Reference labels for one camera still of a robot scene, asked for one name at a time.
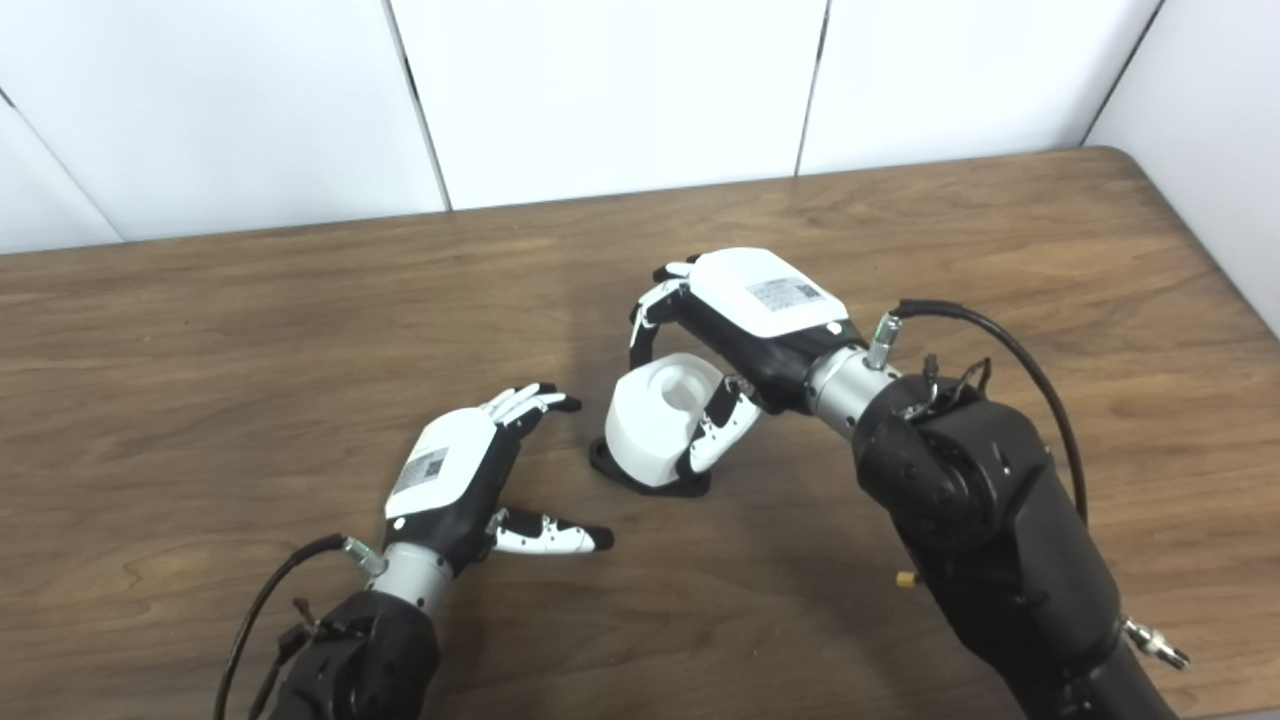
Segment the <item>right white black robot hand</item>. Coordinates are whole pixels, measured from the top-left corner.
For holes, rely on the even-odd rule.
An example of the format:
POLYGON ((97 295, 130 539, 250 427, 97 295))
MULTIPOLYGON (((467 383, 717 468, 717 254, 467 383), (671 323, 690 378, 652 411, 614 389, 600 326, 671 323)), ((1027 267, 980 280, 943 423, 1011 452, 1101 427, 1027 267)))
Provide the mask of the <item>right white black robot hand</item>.
POLYGON ((662 325, 676 323, 731 365, 699 411, 675 461, 681 482, 710 470, 760 413, 815 413, 815 373, 861 346, 845 304, 765 249, 723 249, 667 263, 630 313, 630 366, 653 359, 662 325))

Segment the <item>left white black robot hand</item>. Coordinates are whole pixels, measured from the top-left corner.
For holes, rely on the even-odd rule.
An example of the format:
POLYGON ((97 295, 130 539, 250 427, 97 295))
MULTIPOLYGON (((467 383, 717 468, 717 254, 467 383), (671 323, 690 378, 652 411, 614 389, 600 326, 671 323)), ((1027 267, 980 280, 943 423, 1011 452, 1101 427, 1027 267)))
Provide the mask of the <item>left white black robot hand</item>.
POLYGON ((493 552, 602 553, 614 533, 503 503, 524 441, 543 418, 581 402, 552 383, 511 387, 429 421, 384 505, 384 555, 419 548, 454 574, 493 552))

